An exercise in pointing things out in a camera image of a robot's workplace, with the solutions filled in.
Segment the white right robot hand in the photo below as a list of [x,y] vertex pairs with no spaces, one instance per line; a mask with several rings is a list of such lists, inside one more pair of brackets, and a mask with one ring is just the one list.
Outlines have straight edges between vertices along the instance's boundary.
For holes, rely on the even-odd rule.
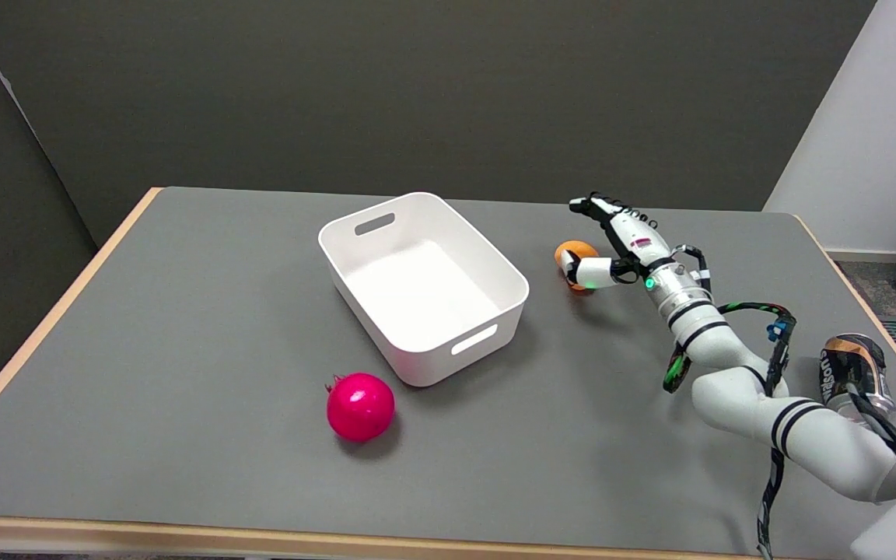
[[617,255],[582,256],[572,248],[559,247],[555,261],[570,287],[597,290],[632,284],[674,259],[672,249],[651,226],[648,216],[621,201],[594,192],[573,198],[569,209],[597,221]]

